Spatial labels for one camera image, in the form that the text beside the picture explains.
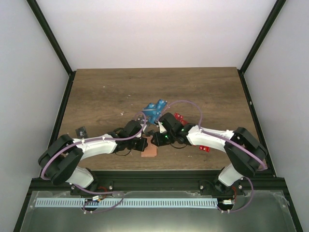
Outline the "black cards under blue pile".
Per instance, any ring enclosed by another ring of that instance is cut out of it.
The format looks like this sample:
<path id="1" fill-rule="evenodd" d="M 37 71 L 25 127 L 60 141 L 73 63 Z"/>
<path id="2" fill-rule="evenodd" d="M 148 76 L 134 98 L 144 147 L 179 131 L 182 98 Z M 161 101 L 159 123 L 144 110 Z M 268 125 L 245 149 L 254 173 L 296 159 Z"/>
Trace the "black cards under blue pile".
<path id="1" fill-rule="evenodd" d="M 137 122 L 144 123 L 144 120 L 145 120 L 145 118 L 144 118 L 143 115 L 139 115 L 139 116 L 136 117 Z"/>

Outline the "left black frame post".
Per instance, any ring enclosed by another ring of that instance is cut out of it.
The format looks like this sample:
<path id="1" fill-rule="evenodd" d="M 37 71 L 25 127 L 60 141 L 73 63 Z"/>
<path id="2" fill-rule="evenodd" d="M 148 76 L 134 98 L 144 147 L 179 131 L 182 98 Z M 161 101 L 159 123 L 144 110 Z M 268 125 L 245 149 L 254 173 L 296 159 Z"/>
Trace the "left black frame post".
<path id="1" fill-rule="evenodd" d="M 29 7 L 31 8 L 32 12 L 34 13 L 38 23 L 40 24 L 42 30 L 44 31 L 50 45 L 52 46 L 53 50 L 55 51 L 59 61 L 61 62 L 63 68 L 65 69 L 66 73 L 71 76 L 73 74 L 73 70 L 70 67 L 52 29 L 50 28 L 39 4 L 36 0 L 27 0 Z"/>

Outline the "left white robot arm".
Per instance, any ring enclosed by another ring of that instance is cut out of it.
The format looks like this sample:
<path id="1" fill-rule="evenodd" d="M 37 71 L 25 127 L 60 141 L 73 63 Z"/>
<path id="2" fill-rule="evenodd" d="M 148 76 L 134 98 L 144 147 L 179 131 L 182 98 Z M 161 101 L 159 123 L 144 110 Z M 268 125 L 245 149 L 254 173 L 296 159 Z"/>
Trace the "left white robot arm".
<path id="1" fill-rule="evenodd" d="M 38 159 L 42 168 L 41 178 L 55 186 L 71 183 L 87 195 L 98 191 L 98 180 L 90 169 L 79 166 L 80 161 L 101 154 L 112 154 L 125 149 L 144 151 L 147 140 L 142 137 L 146 124 L 135 120 L 102 136 L 88 139 L 72 139 L 60 136 Z"/>

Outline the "black frame post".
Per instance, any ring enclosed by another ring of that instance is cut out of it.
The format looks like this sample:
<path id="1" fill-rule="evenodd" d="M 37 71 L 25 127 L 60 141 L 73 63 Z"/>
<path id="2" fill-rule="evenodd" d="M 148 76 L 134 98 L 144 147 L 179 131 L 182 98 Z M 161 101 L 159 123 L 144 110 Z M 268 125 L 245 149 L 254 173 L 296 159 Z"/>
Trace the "black frame post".
<path id="1" fill-rule="evenodd" d="M 268 14 L 261 30 L 259 31 L 249 53 L 247 54 L 241 68 L 238 70 L 239 74 L 244 75 L 253 61 L 255 55 L 257 54 L 260 46 L 262 45 L 264 39 L 266 38 L 268 32 L 270 31 L 272 25 L 276 21 L 278 15 L 280 14 L 283 6 L 285 5 L 286 0 L 276 0 L 273 5 L 270 13 Z"/>
<path id="2" fill-rule="evenodd" d="M 36 0 L 27 0 L 29 7 L 31 8 L 32 12 L 34 13 L 38 23 L 40 24 L 42 30 L 44 31 L 50 45 L 52 46 L 53 50 L 55 51 L 59 61 L 61 62 L 63 68 L 65 69 L 66 73 L 71 76 L 73 74 L 73 70 L 70 67 L 52 29 L 50 28 L 39 4 Z"/>

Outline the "metal sheet front panel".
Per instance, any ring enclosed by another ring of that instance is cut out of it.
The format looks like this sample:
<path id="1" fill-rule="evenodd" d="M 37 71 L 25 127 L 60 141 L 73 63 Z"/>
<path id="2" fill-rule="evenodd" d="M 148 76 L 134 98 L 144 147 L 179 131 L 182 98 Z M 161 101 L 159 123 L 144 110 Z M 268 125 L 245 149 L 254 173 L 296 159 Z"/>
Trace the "metal sheet front panel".
<path id="1" fill-rule="evenodd" d="M 255 191 L 238 196 L 236 212 L 217 208 L 110 208 L 35 207 L 37 198 L 91 198 L 68 192 L 34 192 L 30 198 L 23 232 L 294 232 L 288 201 L 281 192 Z M 129 192 L 107 199 L 208 198 L 190 192 Z"/>

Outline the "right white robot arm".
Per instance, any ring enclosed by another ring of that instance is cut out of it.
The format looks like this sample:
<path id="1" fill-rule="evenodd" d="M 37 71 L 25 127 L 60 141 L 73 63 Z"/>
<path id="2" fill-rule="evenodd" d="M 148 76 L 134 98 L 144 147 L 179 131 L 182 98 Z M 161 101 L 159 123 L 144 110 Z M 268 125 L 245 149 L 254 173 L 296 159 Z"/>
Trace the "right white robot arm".
<path id="1" fill-rule="evenodd" d="M 252 178 L 257 171 L 265 170 L 267 150 L 246 129 L 212 130 L 193 123 L 182 124 L 171 113 L 158 121 L 159 132 L 155 132 L 151 143 L 165 146 L 178 142 L 192 146 L 206 146 L 227 154 L 230 164 L 224 167 L 213 182 L 217 193 L 227 194 L 232 185 L 244 178 Z"/>

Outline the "right black frame post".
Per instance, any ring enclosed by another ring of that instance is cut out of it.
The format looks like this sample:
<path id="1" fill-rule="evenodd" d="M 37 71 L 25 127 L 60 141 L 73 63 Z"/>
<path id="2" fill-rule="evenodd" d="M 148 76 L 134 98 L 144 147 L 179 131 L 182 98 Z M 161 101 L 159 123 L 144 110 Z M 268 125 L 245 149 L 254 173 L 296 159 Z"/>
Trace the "right black frame post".
<path id="1" fill-rule="evenodd" d="M 285 5 L 286 0 L 276 0 L 273 5 L 270 13 L 268 14 L 261 30 L 259 31 L 249 53 L 247 54 L 241 68 L 238 70 L 239 74 L 244 75 L 253 61 L 255 55 L 257 54 L 260 46 L 262 45 L 264 39 L 266 38 L 268 32 L 270 31 L 272 25 L 276 21 L 278 15 L 280 14 L 283 6 Z"/>

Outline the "blue card pile top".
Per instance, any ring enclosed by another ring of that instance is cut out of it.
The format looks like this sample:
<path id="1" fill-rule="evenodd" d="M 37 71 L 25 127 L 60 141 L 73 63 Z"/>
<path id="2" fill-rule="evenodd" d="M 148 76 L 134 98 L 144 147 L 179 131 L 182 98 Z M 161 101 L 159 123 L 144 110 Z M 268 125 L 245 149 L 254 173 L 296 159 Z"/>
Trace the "blue card pile top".
<path id="1" fill-rule="evenodd" d="M 167 101 L 159 99 L 156 103 L 149 103 L 146 107 L 144 107 L 142 112 L 147 117 L 147 122 L 150 124 L 155 124 L 166 105 Z"/>

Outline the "red card pile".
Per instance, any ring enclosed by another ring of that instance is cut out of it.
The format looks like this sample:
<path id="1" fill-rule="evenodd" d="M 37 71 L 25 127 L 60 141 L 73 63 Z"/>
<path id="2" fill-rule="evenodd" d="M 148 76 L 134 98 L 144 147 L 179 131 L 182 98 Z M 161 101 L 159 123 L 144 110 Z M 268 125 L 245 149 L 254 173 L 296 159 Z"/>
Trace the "red card pile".
<path id="1" fill-rule="evenodd" d="M 178 114 L 178 113 L 174 113 L 174 117 L 179 121 L 181 122 L 181 124 L 184 126 L 186 124 L 188 124 L 188 122 L 186 120 L 183 119 L 183 116 Z M 203 146 L 203 145 L 200 145 L 199 146 L 199 149 L 202 150 L 202 151 L 205 151 L 205 152 L 210 152 L 210 148 L 208 146 Z"/>

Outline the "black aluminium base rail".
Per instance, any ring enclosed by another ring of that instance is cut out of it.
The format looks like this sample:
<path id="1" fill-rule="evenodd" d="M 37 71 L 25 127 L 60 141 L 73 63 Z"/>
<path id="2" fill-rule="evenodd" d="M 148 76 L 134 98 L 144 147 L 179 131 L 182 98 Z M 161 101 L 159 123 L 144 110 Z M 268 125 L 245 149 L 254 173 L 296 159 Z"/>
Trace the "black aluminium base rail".
<path id="1" fill-rule="evenodd" d="M 192 191 L 213 197 L 230 196 L 232 188 L 220 192 L 214 186 L 218 170 L 200 171 L 93 171 L 98 185 L 114 191 Z M 237 193 L 270 190 L 288 193 L 284 178 L 270 171 L 258 172 L 250 181 L 243 179 L 233 184 Z"/>

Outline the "lone black card far left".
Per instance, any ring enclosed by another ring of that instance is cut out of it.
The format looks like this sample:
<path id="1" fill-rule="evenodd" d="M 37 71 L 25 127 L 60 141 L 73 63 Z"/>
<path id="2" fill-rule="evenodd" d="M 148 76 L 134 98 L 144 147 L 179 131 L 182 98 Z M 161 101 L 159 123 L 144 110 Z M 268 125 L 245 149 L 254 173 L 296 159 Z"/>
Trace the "lone black card far left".
<path id="1" fill-rule="evenodd" d="M 76 136 L 78 139 L 86 139 L 88 138 L 87 131 L 85 126 L 79 127 L 75 130 Z"/>

